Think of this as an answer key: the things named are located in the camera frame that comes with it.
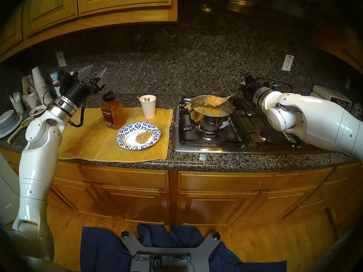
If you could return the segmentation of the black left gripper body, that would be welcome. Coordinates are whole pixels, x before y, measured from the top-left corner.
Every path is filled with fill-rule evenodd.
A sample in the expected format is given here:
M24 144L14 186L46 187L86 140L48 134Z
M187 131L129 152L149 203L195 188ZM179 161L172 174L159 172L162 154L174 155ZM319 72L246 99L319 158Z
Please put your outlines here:
M91 95L98 93L98 77L92 79L89 84L78 80L78 72L70 75L70 83L67 85L66 98L73 103L83 103Z

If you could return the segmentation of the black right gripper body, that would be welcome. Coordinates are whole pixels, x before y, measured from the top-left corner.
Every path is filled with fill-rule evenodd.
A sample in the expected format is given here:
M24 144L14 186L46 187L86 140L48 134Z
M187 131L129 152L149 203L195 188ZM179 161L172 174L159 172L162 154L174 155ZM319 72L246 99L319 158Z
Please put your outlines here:
M249 84L248 88L247 88L247 92L246 93L242 93L243 94L243 98L246 99L247 101L253 101L254 95L255 93L261 89L263 86L254 80L253 84Z

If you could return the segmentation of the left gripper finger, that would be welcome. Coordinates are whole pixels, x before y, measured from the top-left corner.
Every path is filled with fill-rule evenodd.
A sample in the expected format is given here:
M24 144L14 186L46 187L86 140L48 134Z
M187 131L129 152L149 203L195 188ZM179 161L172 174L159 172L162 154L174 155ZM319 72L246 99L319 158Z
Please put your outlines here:
M105 86L107 79L108 68L101 71L95 78L89 81L89 84L93 87L93 90L102 90Z
M89 66L86 66L86 67L80 69L77 72L77 80L81 82L83 79L85 79L89 75L89 73L92 71L92 69L93 69L93 65L89 65Z

